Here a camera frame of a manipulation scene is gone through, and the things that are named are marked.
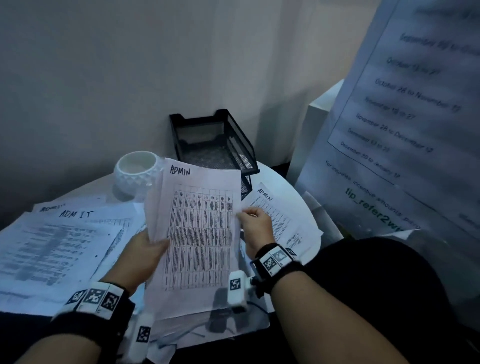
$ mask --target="black pants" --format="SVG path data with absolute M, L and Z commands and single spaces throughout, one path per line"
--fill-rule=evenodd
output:
M 344 239 L 307 265 L 323 288 L 380 331 L 410 362 L 479 363 L 462 337 L 445 290 L 430 265 L 406 245 Z M 275 314 L 271 326 L 234 340 L 178 350 L 172 364 L 294 363 Z

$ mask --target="white bowl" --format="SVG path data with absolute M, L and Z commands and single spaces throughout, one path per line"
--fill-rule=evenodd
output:
M 163 159 L 144 150 L 125 154 L 113 170 L 116 186 L 124 193 L 136 196 L 144 193 L 163 167 Z

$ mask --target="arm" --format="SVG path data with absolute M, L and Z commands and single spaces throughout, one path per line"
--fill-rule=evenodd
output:
M 168 240 L 151 244 L 147 230 L 138 233 L 101 281 L 123 286 L 131 296 L 150 278 L 167 248 Z M 87 338 L 60 334 L 37 341 L 16 364 L 94 364 L 100 352 L 101 348 Z
M 272 222 L 266 213 L 254 207 L 244 210 L 239 219 L 247 255 L 253 259 L 261 247 L 275 241 Z M 300 364 L 408 364 L 373 326 L 303 272 L 282 277 L 273 287 L 271 298 Z

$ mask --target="table grid on paper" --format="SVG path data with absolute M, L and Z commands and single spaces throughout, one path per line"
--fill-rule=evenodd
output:
M 164 288 L 226 286 L 232 246 L 232 191 L 176 184 Z

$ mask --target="person's leg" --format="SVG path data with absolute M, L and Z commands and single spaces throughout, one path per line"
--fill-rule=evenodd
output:
M 344 239 L 321 250 L 307 267 L 319 285 L 372 324 L 410 363 L 456 362 L 471 353 L 434 270 L 403 243 Z

